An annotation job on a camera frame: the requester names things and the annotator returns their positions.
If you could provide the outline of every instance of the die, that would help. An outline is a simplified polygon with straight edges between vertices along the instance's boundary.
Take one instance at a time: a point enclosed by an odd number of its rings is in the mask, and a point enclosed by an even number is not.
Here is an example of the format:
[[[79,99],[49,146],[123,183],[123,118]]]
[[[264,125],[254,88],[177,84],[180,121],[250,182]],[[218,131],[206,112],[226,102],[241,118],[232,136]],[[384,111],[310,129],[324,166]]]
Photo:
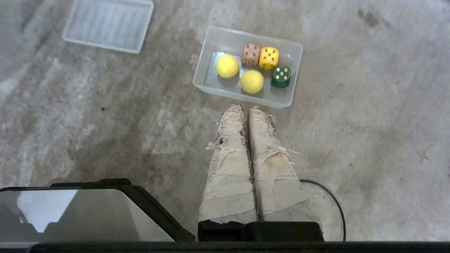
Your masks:
[[[263,47],[259,56],[259,67],[264,70],[272,70],[278,65],[279,51],[275,47]]]
[[[259,54],[261,52],[261,47],[255,44],[247,44],[242,51],[242,63],[256,67],[258,66]]]
[[[285,88],[291,81],[291,70],[288,67],[276,67],[272,72],[270,84],[276,88]]]

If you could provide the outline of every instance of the tennis ball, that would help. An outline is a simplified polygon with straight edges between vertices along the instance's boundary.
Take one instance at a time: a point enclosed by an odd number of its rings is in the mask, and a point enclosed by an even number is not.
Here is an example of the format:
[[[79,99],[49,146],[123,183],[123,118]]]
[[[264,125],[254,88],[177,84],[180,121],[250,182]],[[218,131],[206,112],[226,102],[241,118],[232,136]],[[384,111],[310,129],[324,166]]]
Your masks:
[[[236,56],[226,54],[216,63],[217,74],[223,78],[232,78],[239,72],[239,62]]]
[[[241,77],[241,87],[248,94],[256,94],[264,86],[264,77],[257,70],[249,70]]]

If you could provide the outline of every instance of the green die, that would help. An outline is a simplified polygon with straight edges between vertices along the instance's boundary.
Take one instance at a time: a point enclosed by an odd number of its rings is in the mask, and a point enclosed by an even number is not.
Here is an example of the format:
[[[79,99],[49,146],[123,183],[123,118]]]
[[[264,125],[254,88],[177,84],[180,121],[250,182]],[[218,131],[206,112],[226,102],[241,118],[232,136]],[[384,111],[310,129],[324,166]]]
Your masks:
[[[291,81],[291,70],[288,67],[276,67],[272,72],[270,84],[276,88],[285,88]]]

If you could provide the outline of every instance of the floor stain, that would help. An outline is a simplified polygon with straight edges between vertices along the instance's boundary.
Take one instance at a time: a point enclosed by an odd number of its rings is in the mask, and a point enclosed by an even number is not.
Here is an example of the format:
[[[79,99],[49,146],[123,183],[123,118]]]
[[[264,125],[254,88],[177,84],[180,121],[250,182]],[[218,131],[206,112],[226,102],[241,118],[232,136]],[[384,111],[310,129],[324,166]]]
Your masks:
[[[364,20],[364,24],[366,24],[366,26],[368,26],[368,27],[375,27],[380,24],[378,19],[376,19],[375,15],[373,15],[371,12],[368,12],[365,14],[363,10],[359,9],[358,16],[362,20]]]

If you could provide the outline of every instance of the orange die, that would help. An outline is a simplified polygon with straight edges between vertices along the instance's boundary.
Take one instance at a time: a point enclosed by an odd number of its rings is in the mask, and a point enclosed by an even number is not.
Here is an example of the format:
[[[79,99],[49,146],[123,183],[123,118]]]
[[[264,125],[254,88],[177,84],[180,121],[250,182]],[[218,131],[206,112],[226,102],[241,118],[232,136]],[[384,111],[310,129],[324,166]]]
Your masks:
[[[279,51],[275,47],[263,47],[259,56],[259,67],[272,70],[278,65]]]

